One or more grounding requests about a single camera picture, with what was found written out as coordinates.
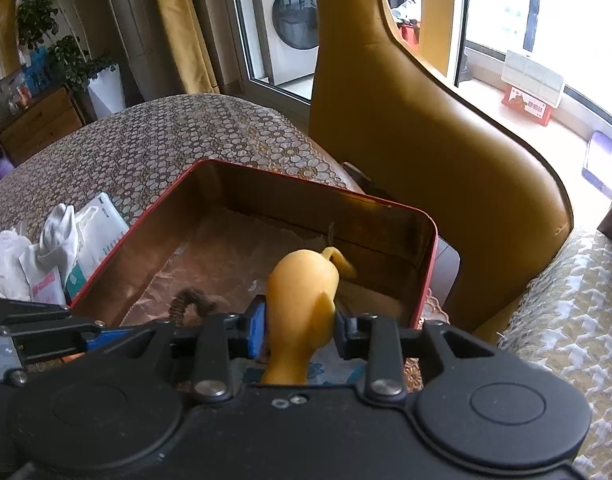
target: yellow plush toy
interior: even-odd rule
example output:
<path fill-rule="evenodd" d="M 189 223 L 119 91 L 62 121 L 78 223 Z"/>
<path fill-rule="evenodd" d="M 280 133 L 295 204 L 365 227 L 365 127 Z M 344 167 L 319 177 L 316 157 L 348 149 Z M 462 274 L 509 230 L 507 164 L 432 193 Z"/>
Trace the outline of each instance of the yellow plush toy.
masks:
<path fill-rule="evenodd" d="M 295 251 L 273 269 L 266 286 L 270 357 L 262 383 L 307 383 L 310 358 L 333 335 L 340 273 L 354 276 L 355 269 L 334 247 L 321 254 Z"/>

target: white planter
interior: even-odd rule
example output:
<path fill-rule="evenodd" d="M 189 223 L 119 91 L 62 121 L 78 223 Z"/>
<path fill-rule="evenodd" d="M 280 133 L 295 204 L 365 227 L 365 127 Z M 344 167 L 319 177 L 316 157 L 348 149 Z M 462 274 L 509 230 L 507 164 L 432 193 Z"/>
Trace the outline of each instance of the white planter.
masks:
<path fill-rule="evenodd" d="M 101 119 L 126 108 L 122 78 L 119 66 L 115 70 L 110 68 L 102 70 L 97 74 L 97 79 L 91 79 L 88 86 L 88 95 L 93 102 L 93 108 L 97 119 Z"/>

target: white cloth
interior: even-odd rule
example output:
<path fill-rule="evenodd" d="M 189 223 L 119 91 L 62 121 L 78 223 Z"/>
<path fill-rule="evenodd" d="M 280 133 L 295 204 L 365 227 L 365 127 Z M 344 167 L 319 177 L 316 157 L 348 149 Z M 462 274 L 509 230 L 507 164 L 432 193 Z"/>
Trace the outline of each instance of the white cloth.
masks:
<path fill-rule="evenodd" d="M 0 233 L 0 293 L 10 300 L 30 301 L 30 287 L 19 257 L 30 240 L 15 231 Z"/>
<path fill-rule="evenodd" d="M 41 282 L 57 267 L 64 288 L 77 260 L 79 242 L 73 206 L 55 206 L 46 219 L 39 243 L 31 245 L 19 257 L 30 286 Z"/>

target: washing machine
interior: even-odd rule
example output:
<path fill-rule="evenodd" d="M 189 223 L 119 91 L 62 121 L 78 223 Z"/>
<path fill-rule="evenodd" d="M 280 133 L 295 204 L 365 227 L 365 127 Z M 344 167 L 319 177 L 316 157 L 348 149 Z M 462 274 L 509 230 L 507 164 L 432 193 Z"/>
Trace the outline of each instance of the washing machine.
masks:
<path fill-rule="evenodd" d="M 281 85 L 315 72 L 317 0 L 253 0 L 268 81 Z"/>

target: potted plant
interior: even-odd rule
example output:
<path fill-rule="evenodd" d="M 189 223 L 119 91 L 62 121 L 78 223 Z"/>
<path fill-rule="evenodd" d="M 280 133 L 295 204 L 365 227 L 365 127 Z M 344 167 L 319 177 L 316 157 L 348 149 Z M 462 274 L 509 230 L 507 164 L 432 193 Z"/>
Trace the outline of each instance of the potted plant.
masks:
<path fill-rule="evenodd" d="M 80 22 L 83 45 L 60 0 L 22 0 L 17 8 L 19 42 L 33 50 L 48 39 L 51 43 L 48 46 L 49 67 L 60 74 L 73 92 L 88 91 L 99 119 L 126 107 L 122 82 L 116 64 L 108 56 L 90 55 L 86 29 L 75 3 L 74 12 Z M 59 13 L 70 34 L 57 39 L 59 25 L 55 17 Z"/>

